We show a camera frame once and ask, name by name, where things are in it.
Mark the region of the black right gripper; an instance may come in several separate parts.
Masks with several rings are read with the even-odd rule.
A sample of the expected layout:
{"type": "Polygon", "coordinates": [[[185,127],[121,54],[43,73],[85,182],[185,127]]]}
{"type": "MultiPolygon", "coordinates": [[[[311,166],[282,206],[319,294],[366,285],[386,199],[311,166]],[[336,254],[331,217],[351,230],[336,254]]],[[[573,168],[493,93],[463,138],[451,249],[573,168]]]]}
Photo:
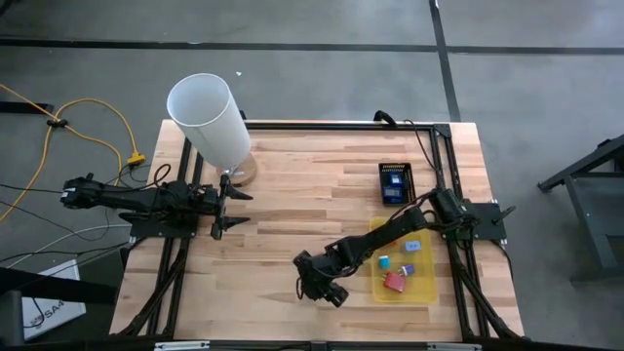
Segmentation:
{"type": "Polygon", "coordinates": [[[295,289],[299,299],[324,299],[336,308],[346,301],[349,292],[335,280],[347,277],[349,269],[335,253],[311,255],[308,251],[302,251],[292,263],[298,273],[295,289]]]}

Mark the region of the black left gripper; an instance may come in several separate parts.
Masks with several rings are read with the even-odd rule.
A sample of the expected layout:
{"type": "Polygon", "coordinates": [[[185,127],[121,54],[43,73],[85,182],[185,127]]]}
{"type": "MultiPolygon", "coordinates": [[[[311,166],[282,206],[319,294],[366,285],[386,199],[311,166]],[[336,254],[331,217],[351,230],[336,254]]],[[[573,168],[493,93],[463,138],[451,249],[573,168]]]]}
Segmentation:
{"type": "Polygon", "coordinates": [[[201,187],[203,193],[200,196],[200,210],[205,215],[212,215],[214,223],[211,229],[211,236],[215,240],[220,240],[225,230],[250,221],[249,217],[225,216],[225,200],[227,197],[234,200],[252,200],[254,197],[245,194],[236,187],[229,186],[229,176],[222,174],[219,180],[219,189],[208,185],[201,187]]]}

